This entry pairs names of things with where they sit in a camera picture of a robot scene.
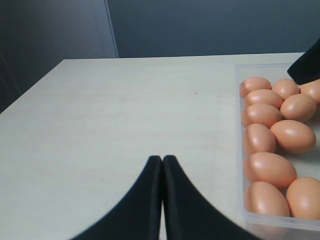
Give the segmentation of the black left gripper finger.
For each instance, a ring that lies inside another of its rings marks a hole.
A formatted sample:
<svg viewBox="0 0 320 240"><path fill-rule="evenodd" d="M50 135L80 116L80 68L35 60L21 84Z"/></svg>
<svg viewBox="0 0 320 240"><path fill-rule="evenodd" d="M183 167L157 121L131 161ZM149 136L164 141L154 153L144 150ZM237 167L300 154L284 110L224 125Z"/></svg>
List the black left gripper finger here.
<svg viewBox="0 0 320 240"><path fill-rule="evenodd" d="M124 197L75 240L158 240L163 201L163 162L148 158Z"/></svg>
<svg viewBox="0 0 320 240"><path fill-rule="evenodd" d="M300 56L287 70L298 85L314 82L320 78L320 40Z"/></svg>
<svg viewBox="0 0 320 240"><path fill-rule="evenodd" d="M164 217L168 240L257 240L212 206L189 180L177 158L163 159Z"/></svg>

